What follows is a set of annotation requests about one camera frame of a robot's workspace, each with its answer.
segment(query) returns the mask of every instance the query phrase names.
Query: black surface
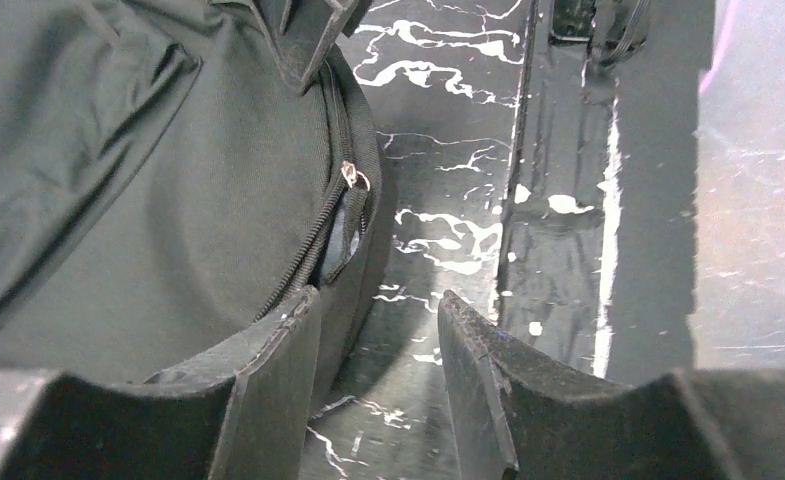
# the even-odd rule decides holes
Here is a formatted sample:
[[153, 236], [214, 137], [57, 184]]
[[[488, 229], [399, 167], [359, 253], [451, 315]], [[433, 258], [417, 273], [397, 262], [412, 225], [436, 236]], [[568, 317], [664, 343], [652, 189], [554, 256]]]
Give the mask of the black surface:
[[485, 310], [495, 296], [529, 13], [527, 1], [378, 1], [340, 43], [400, 199], [384, 285], [310, 424], [304, 479], [456, 478], [435, 312], [446, 288]]
[[631, 390], [531, 348], [453, 292], [438, 317], [463, 480], [785, 479], [785, 370], [680, 370]]
[[0, 370], [0, 479], [294, 479], [321, 315], [312, 287], [145, 385]]

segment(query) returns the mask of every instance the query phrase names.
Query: black floor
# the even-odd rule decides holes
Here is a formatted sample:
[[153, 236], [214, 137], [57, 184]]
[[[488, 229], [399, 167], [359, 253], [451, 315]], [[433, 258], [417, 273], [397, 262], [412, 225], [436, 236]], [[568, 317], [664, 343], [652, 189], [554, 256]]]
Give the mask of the black floor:
[[[785, 2], [719, 0], [717, 65], [700, 81], [712, 17], [707, 2], [675, 1], [660, 46], [620, 67], [615, 109], [584, 103], [582, 48], [535, 41], [530, 0], [377, 0], [342, 42], [400, 205], [387, 278], [310, 424], [303, 479], [457, 478], [435, 317], [449, 288], [537, 348], [618, 381], [785, 366]], [[548, 85], [527, 45], [545, 49], [551, 78], [574, 79], [548, 84], [545, 138], [531, 131]], [[614, 111], [615, 235], [604, 177]], [[551, 148], [537, 157], [542, 141]], [[553, 195], [593, 210], [555, 215]], [[618, 261], [602, 268], [607, 235]]]

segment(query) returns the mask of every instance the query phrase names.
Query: white paint splatter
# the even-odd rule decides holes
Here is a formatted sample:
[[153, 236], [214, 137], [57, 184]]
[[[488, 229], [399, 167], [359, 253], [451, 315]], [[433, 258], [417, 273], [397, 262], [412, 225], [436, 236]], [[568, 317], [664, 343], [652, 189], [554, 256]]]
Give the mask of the white paint splatter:
[[433, 355], [413, 355], [413, 359], [417, 362], [432, 363], [442, 366], [442, 355], [438, 348], [433, 349]]
[[463, 194], [463, 200], [468, 200], [469, 199], [469, 195], [471, 195], [472, 193], [476, 192], [479, 189], [480, 189], [480, 187], [472, 187], [472, 188], [468, 189], [466, 191], [466, 193]]
[[613, 328], [610, 326], [608, 311], [613, 301], [613, 281], [619, 260], [619, 222], [621, 220], [622, 190], [619, 187], [619, 172], [622, 169], [622, 154], [619, 151], [619, 99], [613, 102], [613, 118], [607, 139], [608, 162], [604, 169], [607, 188], [604, 194], [604, 227], [601, 253], [601, 280], [598, 289], [598, 318], [596, 319], [595, 348], [592, 359], [592, 373], [600, 378], [607, 375], [610, 362], [610, 347], [613, 342]]
[[413, 427], [411, 423], [406, 422], [404, 411], [399, 408], [390, 410], [368, 400], [358, 400], [357, 403], [371, 410], [372, 416], [383, 417], [383, 424], [387, 427], [404, 430], [409, 430]]
[[312, 416], [312, 418], [313, 418], [313, 420], [315, 420], [315, 419], [317, 419], [317, 418], [321, 418], [321, 417], [323, 417], [323, 416], [324, 416], [324, 415], [325, 415], [327, 412], [329, 412], [329, 411], [331, 411], [331, 410], [335, 410], [335, 409], [337, 409], [337, 408], [341, 407], [342, 405], [345, 405], [346, 403], [350, 402], [351, 400], [354, 400], [355, 398], [356, 398], [356, 397], [354, 397], [353, 395], [345, 395], [344, 397], [340, 398], [339, 400], [337, 400], [337, 401], [335, 401], [335, 402], [333, 402], [333, 403], [330, 403], [330, 404], [328, 404], [328, 405], [325, 405], [324, 407], [322, 407], [322, 408], [321, 408], [321, 410], [319, 410], [318, 412], [316, 412], [316, 413], [315, 413], [315, 414]]
[[579, 215], [595, 208], [591, 205], [581, 208], [577, 199], [571, 195], [551, 195], [548, 197], [548, 206], [563, 215]]
[[[369, 54], [369, 57], [360, 62], [353, 68], [354, 76], [357, 79], [357, 82], [360, 85], [369, 86], [369, 87], [381, 87], [391, 83], [395, 78], [398, 77], [399, 72], [410, 81], [410, 83], [417, 85], [422, 88], [430, 88], [431, 85], [428, 84], [428, 80], [430, 79], [431, 75], [434, 73], [439, 74], [450, 74], [450, 78], [445, 80], [445, 90], [454, 94], [454, 95], [464, 95], [476, 103], [479, 104], [497, 104], [502, 105], [505, 107], [510, 108], [517, 108], [519, 105], [518, 98], [498, 98], [493, 92], [484, 89], [475, 89], [472, 85], [467, 83], [463, 83], [463, 71], [459, 68], [455, 67], [442, 67], [436, 65], [432, 62], [425, 62], [425, 61], [414, 61], [414, 60], [399, 60], [394, 62], [390, 65], [387, 65], [383, 68], [380, 72], [375, 75], [373, 79], [367, 79], [360, 75], [360, 69], [365, 65], [374, 65], [377, 64], [378, 60], [380, 59], [380, 51], [375, 46], [375, 44], [380, 41], [382, 38], [394, 34], [399, 34], [398, 37], [402, 38], [403, 40], [413, 40], [415, 41], [416, 45], [419, 42], [422, 42], [424, 48], [436, 48], [438, 44], [435, 40], [416, 40], [414, 36], [409, 35], [409, 37], [402, 37], [400, 34], [402, 32], [411, 33], [411, 27], [416, 25], [414, 22], [408, 22], [406, 20], [402, 20], [402, 24], [399, 24], [399, 29], [396, 29], [393, 26], [391, 29], [379, 26], [379, 25], [361, 25], [360, 28], [357, 30], [358, 32], [375, 32], [377, 36], [371, 39], [368, 42], [368, 46], [366, 47], [366, 52]], [[484, 35], [492, 33], [493, 35], [511, 35], [511, 38], [517, 39], [518, 36], [514, 36], [515, 34], [506, 31], [499, 31], [495, 30], [492, 32], [480, 32], [479, 34], [465, 34], [462, 32], [436, 32], [440, 34], [449, 34], [453, 38], [453, 35], [460, 36], [461, 38], [466, 38], [467, 36], [471, 35]], [[481, 51], [485, 55], [497, 55], [498, 58], [501, 58], [503, 55], [503, 43], [502, 46], [499, 47], [497, 44], [493, 43], [494, 39], [488, 39], [485, 43], [482, 44], [475, 44], [472, 42], [443, 42], [443, 46], [456, 46], [456, 47], [470, 47], [475, 48]]]
[[351, 447], [351, 456], [356, 456], [357, 452], [360, 451], [360, 443], [363, 441], [363, 431], [360, 430], [357, 432], [357, 436], [354, 437], [354, 445]]
[[542, 323], [540, 322], [530, 322], [527, 325], [527, 331], [534, 337], [538, 337], [542, 335]]
[[[427, 253], [430, 251], [429, 248], [413, 248], [413, 246], [422, 246], [422, 247], [429, 247], [429, 243], [437, 243], [437, 245], [441, 247], [450, 246], [452, 245], [449, 242], [454, 242], [453, 246], [456, 247], [460, 245], [459, 242], [455, 242], [450, 239], [443, 238], [442, 240], [425, 240], [425, 239], [416, 239], [410, 240], [407, 242], [407, 245], [403, 247], [396, 248], [401, 251], [402, 253], [421, 253], [421, 255], [432, 261], [433, 264], [439, 268], [444, 268], [446, 270], [450, 270], [453, 272], [461, 273], [463, 275], [473, 275], [480, 271], [483, 268], [485, 262], [489, 260], [494, 260], [497, 255], [498, 249], [501, 247], [501, 233], [503, 232], [503, 226], [500, 222], [494, 223], [487, 228], [482, 228], [475, 224], [474, 222], [470, 222], [468, 220], [461, 220], [453, 215], [449, 215], [446, 213], [438, 213], [438, 214], [431, 214], [431, 213], [416, 213], [410, 210], [409, 208], [405, 208], [399, 210], [395, 215], [395, 221], [398, 222], [399, 225], [403, 222], [404, 215], [413, 215], [421, 222], [433, 222], [433, 221], [443, 221], [451, 227], [451, 232], [460, 240], [464, 239], [467, 236], [473, 237], [473, 245], [472, 250], [469, 253], [469, 256], [472, 260], [469, 261], [444, 261], [440, 260], [439, 258]], [[494, 239], [491, 245], [485, 246], [484, 242], [489, 239]]]
[[498, 294], [498, 277], [497, 275], [493, 275], [489, 285], [489, 315], [486, 319], [495, 326], [498, 326], [498, 318], [501, 317], [501, 311], [499, 310], [499, 307], [501, 306], [500, 299], [501, 296]]
[[322, 443], [324, 443], [324, 458], [327, 459], [327, 463], [330, 464], [331, 467], [336, 469], [336, 472], [339, 474], [340, 478], [348, 478], [348, 472], [346, 472], [345, 469], [342, 468], [341, 466], [342, 463], [356, 463], [366, 467], [369, 466], [369, 464], [365, 462], [360, 462], [357, 460], [352, 460], [350, 458], [340, 457], [339, 455], [336, 454], [336, 451], [333, 450], [333, 442], [329, 438], [316, 432], [315, 430], [312, 429], [312, 427], [309, 426], [307, 427], [307, 431], [312, 433], [313, 436], [315, 436], [315, 438], [317, 438]]
[[530, 198], [530, 190], [528, 190], [527, 187], [525, 187], [520, 183], [516, 185], [516, 193], [513, 197], [514, 197], [513, 201], [516, 202], [517, 204], [524, 203], [527, 201], [528, 198]]
[[379, 295], [375, 295], [372, 298], [374, 298], [375, 300], [384, 301], [386, 303], [395, 303], [395, 302], [400, 302], [402, 300], [412, 300], [412, 301], [419, 302], [422, 305], [424, 305], [424, 309], [427, 310], [428, 312], [430, 312], [430, 313], [438, 313], [438, 310], [436, 308], [430, 306], [430, 300], [429, 299], [416, 297], [414, 295], [403, 295], [403, 294], [399, 293], [399, 294], [395, 295], [394, 297], [387, 297], [386, 295], [379, 294]]
[[480, 167], [474, 166], [474, 162], [476, 162], [478, 160], [481, 160], [481, 159], [484, 159], [484, 158], [487, 159], [487, 160], [497, 160], [498, 157], [489, 155], [489, 153], [492, 152], [494, 149], [495, 149], [495, 145], [490, 145], [488, 147], [479, 148], [479, 149], [475, 150], [471, 155], [469, 155], [469, 161], [468, 162], [461, 163], [459, 165], [454, 165], [452, 167], [438, 166], [438, 167], [436, 167], [436, 170], [439, 170], [440, 172], [453, 172], [455, 170], [471, 170], [473, 172], [482, 172]]
[[[414, 33], [413, 30], [420, 30], [420, 32]], [[504, 63], [513, 65], [521, 65], [524, 60], [523, 58], [517, 60], [507, 58], [504, 39], [509, 40], [510, 44], [515, 47], [521, 42], [521, 38], [517, 34], [506, 30], [488, 30], [476, 33], [437, 31], [419, 22], [396, 20], [390, 28], [380, 25], [361, 25], [355, 33], [360, 32], [376, 32], [392, 37], [397, 36], [404, 42], [421, 48], [471, 48], [484, 56], [494, 57]], [[445, 37], [447, 41], [419, 38], [420, 34], [428, 34], [435, 38]]]

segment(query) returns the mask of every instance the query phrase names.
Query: white paint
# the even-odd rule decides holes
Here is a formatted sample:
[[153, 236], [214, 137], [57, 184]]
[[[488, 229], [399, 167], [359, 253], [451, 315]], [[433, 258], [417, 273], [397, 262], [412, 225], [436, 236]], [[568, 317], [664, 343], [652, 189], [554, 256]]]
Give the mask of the white paint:
[[[472, 250], [469, 252], [469, 256], [472, 258], [472, 260], [469, 261], [440, 260], [439, 258], [436, 258], [435, 256], [425, 251], [429, 250], [429, 248], [413, 248], [414, 246], [418, 245], [429, 246], [430, 243], [436, 243], [443, 248], [451, 246], [455, 247], [453, 249], [462, 248], [462, 245], [460, 245], [459, 242], [447, 238], [443, 238], [441, 240], [416, 239], [407, 242], [407, 246], [405, 247], [396, 247], [402, 253], [421, 253], [424, 258], [432, 261], [433, 264], [439, 268], [444, 268], [446, 270], [461, 273], [463, 275], [474, 275], [475, 273], [479, 272], [481, 268], [483, 268], [483, 265], [486, 261], [496, 258], [498, 249], [501, 247], [501, 233], [503, 232], [503, 226], [500, 222], [494, 223], [489, 227], [482, 228], [474, 222], [462, 220], [447, 213], [416, 213], [409, 208], [405, 208], [399, 210], [395, 214], [395, 221], [398, 222], [398, 225], [402, 224], [404, 215], [413, 215], [419, 221], [425, 223], [443, 221], [451, 227], [451, 232], [459, 240], [462, 240], [467, 236], [473, 237]], [[489, 245], [484, 245], [484, 242], [490, 239], [494, 239], [494, 241]]]
[[340, 465], [341, 463], [356, 463], [359, 465], [363, 465], [368, 467], [369, 464], [365, 462], [360, 462], [357, 460], [352, 460], [350, 458], [340, 457], [336, 454], [336, 451], [333, 450], [333, 442], [325, 437], [324, 435], [316, 432], [311, 427], [307, 427], [307, 431], [312, 433], [315, 438], [319, 439], [322, 443], [324, 443], [324, 458], [327, 459], [327, 463], [330, 464], [331, 467], [336, 469], [336, 472], [339, 474], [339, 478], [348, 478], [348, 473], [345, 471], [344, 468]]
[[430, 76], [434, 73], [451, 74], [445, 80], [445, 91], [454, 95], [464, 95], [472, 100], [475, 100], [475, 95], [478, 95], [482, 100], [477, 100], [481, 104], [494, 103], [504, 105], [507, 107], [515, 107], [516, 103], [503, 103], [498, 101], [498, 96], [488, 90], [475, 89], [472, 85], [463, 82], [463, 71], [454, 67], [441, 67], [432, 62], [417, 61], [417, 60], [399, 60], [388, 65], [386, 68], [377, 73], [373, 79], [366, 79], [359, 76], [357, 81], [360, 85], [366, 87], [382, 87], [392, 83], [398, 74], [401, 73], [413, 85], [430, 88], [431, 85], [427, 83]]
[[619, 222], [621, 221], [622, 190], [619, 187], [619, 172], [622, 169], [622, 154], [619, 151], [618, 97], [613, 102], [613, 118], [607, 138], [608, 162], [604, 169], [604, 227], [601, 253], [601, 280], [598, 289], [598, 318], [595, 321], [595, 349], [592, 358], [592, 373], [596, 377], [607, 375], [610, 362], [610, 347], [613, 342], [613, 328], [610, 326], [608, 310], [613, 301], [613, 281], [619, 261]]
[[442, 366], [442, 356], [438, 348], [433, 349], [433, 355], [413, 355], [413, 360]]
[[324, 407], [322, 407], [322, 409], [321, 409], [321, 410], [319, 410], [318, 412], [316, 412], [316, 413], [313, 415], [313, 417], [312, 417], [312, 418], [313, 418], [313, 419], [316, 419], [316, 418], [321, 418], [321, 417], [323, 417], [323, 416], [324, 416], [324, 415], [325, 415], [327, 412], [329, 412], [329, 411], [331, 411], [331, 410], [335, 410], [335, 409], [337, 409], [337, 408], [341, 407], [342, 405], [345, 405], [346, 403], [350, 402], [351, 400], [354, 400], [354, 398], [356, 398], [356, 397], [354, 397], [353, 395], [345, 395], [344, 397], [340, 398], [339, 400], [337, 400], [337, 401], [335, 401], [335, 402], [333, 402], [333, 403], [331, 403], [331, 404], [328, 404], [328, 405], [325, 405]]
[[513, 4], [513, 6], [512, 6], [512, 7], [510, 7], [510, 9], [509, 9], [509, 10], [507, 10], [506, 12], [504, 12], [504, 13], [501, 13], [501, 14], [497, 14], [497, 15], [495, 15], [495, 14], [491, 14], [491, 13], [489, 13], [489, 12], [486, 12], [486, 13], [484, 14], [484, 16], [485, 16], [485, 17], [489, 17], [489, 18], [491, 18], [491, 19], [493, 19], [493, 20], [503, 20], [503, 19], [505, 19], [505, 18], [509, 17], [511, 13], [513, 13], [514, 11], [516, 11], [516, 9], [517, 9], [517, 8], [519, 8], [519, 5], [521, 5], [521, 3], [522, 3], [522, 0], [516, 0], [516, 3], [515, 3], [515, 4]]
[[384, 301], [386, 303], [395, 303], [395, 302], [400, 302], [402, 300], [413, 300], [413, 301], [419, 302], [422, 305], [424, 305], [424, 309], [427, 310], [428, 312], [430, 312], [430, 313], [438, 313], [437, 309], [435, 309], [435, 308], [430, 306], [430, 300], [428, 300], [427, 298], [416, 297], [414, 295], [403, 295], [403, 294], [399, 293], [399, 294], [395, 295], [394, 297], [387, 297], [386, 295], [378, 294], [378, 295], [375, 295], [372, 298], [374, 298], [375, 300]]
[[466, 193], [463, 194], [463, 200], [468, 200], [469, 199], [469, 195], [471, 195], [472, 193], [476, 192], [478, 189], [480, 189], [480, 187], [472, 187], [472, 188], [468, 189], [466, 191]]
[[514, 197], [513, 201], [516, 202], [517, 204], [524, 203], [527, 201], [528, 198], [530, 198], [530, 190], [528, 190], [527, 187], [525, 187], [520, 183], [516, 185], [516, 193], [513, 197]]
[[363, 431], [360, 430], [357, 432], [357, 436], [354, 437], [354, 445], [351, 447], [351, 456], [356, 456], [357, 452], [360, 451], [360, 443], [363, 441]]
[[527, 325], [527, 331], [533, 335], [534, 337], [538, 337], [542, 335], [542, 323], [540, 322], [530, 322]]
[[474, 166], [474, 162], [485, 158], [487, 160], [497, 160], [498, 157], [489, 156], [489, 152], [495, 149], [495, 145], [490, 145], [488, 147], [479, 148], [475, 150], [471, 155], [469, 155], [469, 161], [466, 163], [461, 163], [459, 165], [454, 165], [453, 167], [436, 167], [436, 170], [440, 172], [453, 172], [454, 170], [471, 170], [473, 172], [481, 172], [482, 170], [480, 167]]
[[595, 208], [591, 205], [580, 208], [577, 199], [571, 195], [551, 195], [548, 197], [548, 206], [563, 215], [579, 215]]
[[[410, 20], [396, 20], [392, 27], [389, 28], [380, 25], [361, 25], [356, 30], [356, 32], [367, 31], [383, 33], [392, 37], [397, 36], [404, 42], [421, 48], [471, 48], [480, 52], [481, 55], [497, 58], [504, 63], [521, 65], [523, 61], [522, 58], [518, 60], [507, 58], [504, 48], [505, 39], [512, 46], [516, 46], [521, 42], [521, 38], [517, 34], [507, 30], [484, 30], [475, 33], [437, 31], [422, 23]], [[419, 38], [421, 36], [419, 34], [427, 34], [433, 38], [445, 37], [447, 41]]]
[[498, 277], [497, 275], [492, 275], [492, 281], [489, 285], [489, 310], [488, 315], [486, 317], [489, 320], [489, 323], [492, 325], [498, 326], [498, 318], [501, 316], [501, 312], [498, 310], [500, 307], [499, 300], [500, 295], [498, 294]]
[[[495, 138], [490, 138], [490, 137], [470, 138], [470, 139], [466, 139], [466, 140], [454, 140], [452, 142], [443, 142], [443, 141], [439, 140], [436, 137], [433, 137], [431, 135], [427, 135], [427, 134], [424, 134], [424, 133], [415, 133], [415, 132], [401, 132], [401, 133], [377, 132], [377, 134], [379, 136], [381, 136], [381, 137], [387, 137], [388, 138], [388, 141], [383, 145], [383, 149], [384, 150], [389, 148], [389, 146], [392, 145], [392, 143], [398, 137], [427, 138], [431, 142], [435, 143], [436, 145], [442, 146], [442, 147], [447, 147], [447, 146], [451, 146], [451, 145], [465, 145], [467, 143], [492, 142], [492, 143], [496, 143], [498, 145], [501, 145], [501, 146], [503, 146], [506, 149], [510, 148], [510, 144], [509, 143], [503, 142], [503, 141], [495, 139]], [[423, 155], [423, 154], [424, 154], [424, 152], [413, 152], [413, 153], [411, 153], [411, 155]]]
[[390, 410], [368, 400], [358, 400], [357, 403], [371, 410], [372, 416], [383, 417], [383, 424], [387, 427], [403, 430], [409, 430], [413, 427], [411, 423], [406, 422], [404, 419], [404, 411], [399, 408]]
[[376, 10], [380, 10], [381, 8], [388, 7], [389, 5], [394, 5], [394, 4], [396, 4], [396, 3], [400, 2], [400, 1], [401, 0], [389, 0], [386, 3], [381, 3], [380, 5], [376, 5], [374, 7], [369, 8], [368, 11], [369, 12], [374, 12]]

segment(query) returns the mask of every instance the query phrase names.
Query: zipper track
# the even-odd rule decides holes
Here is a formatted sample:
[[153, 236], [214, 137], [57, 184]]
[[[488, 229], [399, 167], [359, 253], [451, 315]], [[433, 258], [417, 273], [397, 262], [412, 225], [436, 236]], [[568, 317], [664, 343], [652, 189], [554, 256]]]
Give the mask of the zipper track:
[[[351, 124], [348, 122], [348, 119], [344, 114], [345, 104], [342, 100], [341, 90], [339, 89], [339, 82], [336, 79], [336, 74], [333, 71], [333, 67], [330, 66], [330, 62], [325, 60], [324, 66], [327, 68], [328, 75], [330, 75], [330, 91], [331, 97], [333, 98], [333, 108], [336, 115], [336, 122], [339, 127], [339, 150], [342, 152], [342, 164], [345, 165], [345, 162], [356, 164], [356, 162], [353, 161], [353, 152], [351, 151]], [[360, 212], [360, 236], [364, 236], [367, 230], [368, 225], [366, 222], [365, 213]]]
[[342, 193], [345, 192], [345, 187], [348, 186], [348, 183], [345, 181], [345, 177], [341, 172], [337, 174], [335, 182], [336, 183], [333, 187], [333, 191], [330, 192], [330, 195], [328, 195], [327, 199], [324, 201], [318, 216], [316, 216], [315, 222], [313, 222], [312, 227], [310, 227], [309, 233], [301, 243], [297, 255], [292, 258], [292, 261], [289, 263], [289, 266], [286, 269], [286, 273], [280, 279], [280, 282], [278, 282], [277, 287], [275, 287], [274, 291], [271, 293], [271, 295], [269, 295], [265, 303], [263, 303], [259, 313], [257, 313], [256, 317], [254, 317], [255, 322], [266, 316], [268, 312], [271, 311], [271, 309], [274, 308], [278, 302], [280, 302], [283, 294], [292, 283], [292, 278], [295, 276], [295, 272], [297, 272], [301, 267], [307, 252], [309, 252], [310, 248], [312, 248], [313, 243], [315, 243], [316, 238], [324, 229], [325, 224], [330, 221], [333, 212], [336, 210], [336, 206], [339, 204], [339, 198], [342, 196]]
[[[318, 237], [322, 234], [327, 224], [332, 221], [336, 207], [339, 204], [339, 200], [342, 198], [345, 190], [348, 188], [354, 188], [360, 181], [360, 178], [362, 178], [363, 182], [365, 182], [366, 190], [370, 190], [371, 188], [368, 183], [368, 179], [365, 178], [365, 175], [363, 175], [359, 170], [357, 170], [357, 166], [353, 163], [353, 152], [351, 150], [351, 129], [350, 124], [344, 115], [345, 105], [342, 101], [342, 96], [339, 92], [339, 86], [336, 81], [336, 76], [333, 73], [333, 69], [330, 67], [330, 64], [327, 61], [324, 62], [324, 65], [327, 68], [328, 74], [330, 75], [329, 85], [331, 97], [333, 98], [333, 115], [336, 117], [336, 125], [338, 130], [337, 133], [339, 135], [339, 151], [342, 154], [342, 166], [336, 173], [335, 180], [333, 181], [333, 189], [325, 199], [321, 210], [319, 211], [315, 221], [307, 233], [307, 236], [304, 237], [304, 241], [298, 248], [298, 252], [292, 258], [292, 261], [289, 262], [286, 272], [277, 283], [274, 291], [271, 292], [266, 301], [263, 303], [259, 312], [257, 312], [253, 320], [254, 322], [259, 321], [265, 317], [268, 312], [271, 311], [271, 309], [277, 306], [277, 304], [286, 294], [293, 282], [293, 279], [295, 278], [295, 274], [301, 269], [301, 266], [306, 259], [307, 253], [309, 253], [309, 251], [312, 249], [313, 244], [315, 244], [315, 242], [318, 240]], [[367, 231], [365, 212], [360, 212], [359, 229], [360, 235], [364, 236]]]

